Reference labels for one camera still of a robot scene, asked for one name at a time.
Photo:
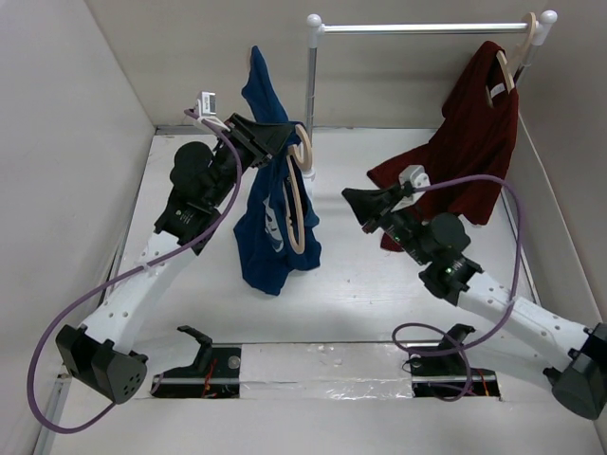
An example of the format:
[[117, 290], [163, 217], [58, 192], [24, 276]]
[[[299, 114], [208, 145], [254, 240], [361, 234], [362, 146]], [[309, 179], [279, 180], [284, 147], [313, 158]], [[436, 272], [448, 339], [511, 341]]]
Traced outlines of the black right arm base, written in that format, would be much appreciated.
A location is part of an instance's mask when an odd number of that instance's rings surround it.
[[465, 397], [496, 397], [501, 393], [492, 370], [470, 367], [470, 382], [460, 354], [447, 356], [409, 355], [402, 370], [412, 376], [414, 398], [434, 397], [452, 401], [461, 391]]

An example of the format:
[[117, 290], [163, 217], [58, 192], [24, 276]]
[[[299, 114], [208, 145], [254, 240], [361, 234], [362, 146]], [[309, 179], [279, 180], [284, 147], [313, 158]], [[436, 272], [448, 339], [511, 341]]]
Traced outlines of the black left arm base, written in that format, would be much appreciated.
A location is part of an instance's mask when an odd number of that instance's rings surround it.
[[154, 376], [150, 394], [154, 398], [235, 399], [240, 397], [240, 344], [213, 343], [189, 325], [177, 331], [195, 340], [193, 360]]

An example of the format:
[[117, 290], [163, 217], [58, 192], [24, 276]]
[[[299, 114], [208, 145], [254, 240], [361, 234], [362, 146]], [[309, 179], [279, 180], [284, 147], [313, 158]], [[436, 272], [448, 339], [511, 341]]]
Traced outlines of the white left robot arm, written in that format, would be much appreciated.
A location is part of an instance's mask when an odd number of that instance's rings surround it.
[[194, 141], [177, 150], [172, 189], [136, 273], [120, 282], [79, 327], [66, 325], [56, 336], [75, 379], [115, 405], [135, 395], [147, 374], [146, 355], [133, 349], [144, 320], [210, 240], [223, 215], [219, 207], [238, 177], [270, 163], [294, 131], [290, 122], [258, 123], [234, 114], [214, 147]]

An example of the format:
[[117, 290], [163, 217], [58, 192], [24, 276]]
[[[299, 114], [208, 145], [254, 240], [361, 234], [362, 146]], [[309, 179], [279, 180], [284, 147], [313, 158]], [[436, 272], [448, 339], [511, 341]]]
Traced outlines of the blue printed t-shirt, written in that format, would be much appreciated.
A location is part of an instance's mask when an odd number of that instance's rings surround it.
[[295, 217], [286, 164], [287, 147], [300, 144], [294, 133], [281, 152], [257, 172], [249, 191], [246, 212], [233, 229], [244, 281], [271, 296], [281, 293], [291, 272], [310, 271], [321, 265], [322, 246], [314, 233], [320, 219], [312, 208], [304, 177], [294, 159], [291, 161], [303, 203], [305, 250], [302, 255], [293, 251], [286, 232], [283, 185], [291, 216]]

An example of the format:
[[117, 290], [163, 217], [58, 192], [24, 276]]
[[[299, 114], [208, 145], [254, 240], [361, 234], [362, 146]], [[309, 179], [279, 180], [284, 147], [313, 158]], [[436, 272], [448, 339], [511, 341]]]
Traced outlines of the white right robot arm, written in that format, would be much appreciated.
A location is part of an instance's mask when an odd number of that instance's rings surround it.
[[342, 196], [362, 229], [383, 230], [423, 266], [419, 278], [436, 298], [486, 319], [529, 348], [520, 364], [527, 381], [548, 388], [577, 416], [596, 421], [606, 406], [606, 326], [590, 329], [525, 298], [511, 298], [481, 265], [464, 255], [470, 238], [451, 213], [420, 222], [397, 204], [409, 185], [345, 189]]

